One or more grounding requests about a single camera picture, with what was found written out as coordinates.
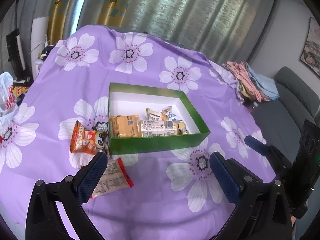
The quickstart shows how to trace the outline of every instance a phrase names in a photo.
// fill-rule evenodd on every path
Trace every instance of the open cardboard box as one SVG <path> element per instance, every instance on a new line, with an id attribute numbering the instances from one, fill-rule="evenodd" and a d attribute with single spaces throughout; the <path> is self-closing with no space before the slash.
<path id="1" fill-rule="evenodd" d="M 158 137 L 112 137 L 108 131 L 111 154 L 133 154 L 160 152 L 198 146 L 210 130 L 182 91 L 110 83 L 109 87 L 109 124 L 110 116 L 136 115 L 139 120 L 148 120 L 146 107 L 159 111 L 172 106 L 172 112 L 181 117 L 190 134 Z"/>

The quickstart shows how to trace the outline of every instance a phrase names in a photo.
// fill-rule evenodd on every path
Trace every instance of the framed picture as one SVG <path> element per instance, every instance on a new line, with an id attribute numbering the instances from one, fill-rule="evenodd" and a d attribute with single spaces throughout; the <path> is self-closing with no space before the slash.
<path id="1" fill-rule="evenodd" d="M 320 27 L 313 18 L 300 60 L 320 78 Z"/>

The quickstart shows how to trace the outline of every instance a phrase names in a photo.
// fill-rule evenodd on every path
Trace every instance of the sofa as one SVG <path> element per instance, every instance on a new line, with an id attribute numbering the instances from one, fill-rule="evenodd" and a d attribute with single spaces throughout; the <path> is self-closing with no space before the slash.
<path id="1" fill-rule="evenodd" d="M 283 67 L 275 76 L 279 99 L 263 102 L 252 116 L 268 145 L 276 146 L 292 163 L 298 149 L 305 119 L 314 124 L 319 108 L 318 95 L 290 68 Z M 296 221 L 296 239 L 302 236 L 320 209 L 320 180 L 308 199 L 308 211 Z"/>

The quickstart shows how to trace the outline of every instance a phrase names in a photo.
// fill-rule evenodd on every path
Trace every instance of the white plastic bag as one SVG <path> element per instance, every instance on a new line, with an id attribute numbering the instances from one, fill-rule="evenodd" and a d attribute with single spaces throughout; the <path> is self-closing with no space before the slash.
<path id="1" fill-rule="evenodd" d="M 16 98 L 13 94 L 13 78 L 8 72 L 0 75 L 0 136 L 9 128 L 14 111 L 17 109 Z"/>

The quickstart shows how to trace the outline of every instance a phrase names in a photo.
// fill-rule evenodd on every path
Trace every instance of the floral tablecloth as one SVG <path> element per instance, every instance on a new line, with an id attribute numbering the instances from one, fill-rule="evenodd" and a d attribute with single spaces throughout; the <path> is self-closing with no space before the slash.
<path id="1" fill-rule="evenodd" d="M 204 240 L 217 234 L 234 205 L 208 165 L 213 151 L 265 182 L 273 179 L 268 161 L 244 144 L 246 135 L 264 139 L 229 72 L 202 53 L 151 35 L 85 26 L 51 51 L 0 146 L 0 202 L 15 223 L 25 225 L 38 179 L 61 181 L 91 160 L 69 152 L 71 133 L 76 120 L 87 128 L 108 121 L 110 82 L 184 91 L 211 134 L 194 148 L 119 155 L 135 186 L 83 204 L 105 239 Z M 78 239 L 63 210 L 61 216 Z"/>

